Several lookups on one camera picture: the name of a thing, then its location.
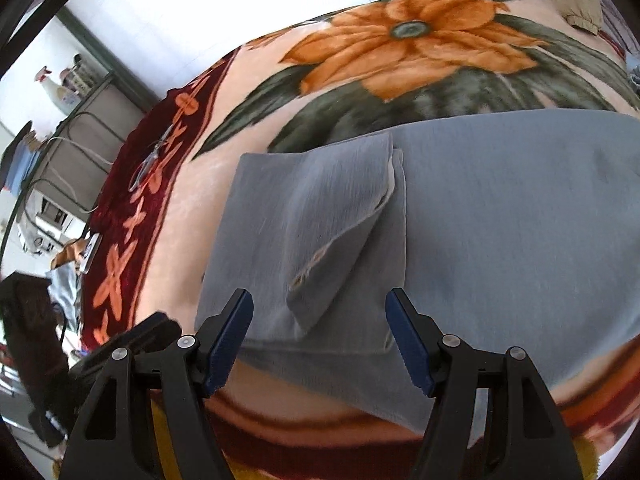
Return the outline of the grey sweat pants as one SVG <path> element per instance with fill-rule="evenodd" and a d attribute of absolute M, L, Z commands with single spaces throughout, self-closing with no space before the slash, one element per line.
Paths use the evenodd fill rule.
<path fill-rule="evenodd" d="M 480 350 L 521 346 L 549 387 L 639 331 L 639 123 L 600 110 L 410 122 L 240 159 L 196 322 L 254 301 L 240 357 L 412 430 L 385 316 L 402 288 Z"/>

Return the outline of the white spray bottle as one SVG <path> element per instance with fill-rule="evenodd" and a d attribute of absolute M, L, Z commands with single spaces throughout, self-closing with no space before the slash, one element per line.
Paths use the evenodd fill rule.
<path fill-rule="evenodd" d="M 36 73 L 35 81 L 42 85 L 44 92 L 51 102 L 65 115 L 68 116 L 73 113 L 74 109 L 78 107 L 81 102 L 81 98 L 72 90 L 67 89 L 60 84 L 57 84 L 50 78 L 51 72 L 47 66 Z"/>

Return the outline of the floral fleece bed blanket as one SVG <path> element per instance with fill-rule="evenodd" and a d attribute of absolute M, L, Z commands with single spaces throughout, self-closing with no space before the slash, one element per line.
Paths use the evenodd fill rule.
<path fill-rule="evenodd" d="M 554 0 L 378 0 L 244 44 L 169 92 L 119 150 L 90 220 L 102 240 L 82 288 L 82 338 L 99 346 L 158 311 L 200 328 L 204 274 L 242 156 L 533 110 L 639 122 L 615 50 L 571 28 Z M 405 478 L 425 427 L 287 382 L 241 350 L 204 403 L 236 478 Z M 548 388 L 572 439 L 605 452 L 639 417 L 639 332 Z"/>

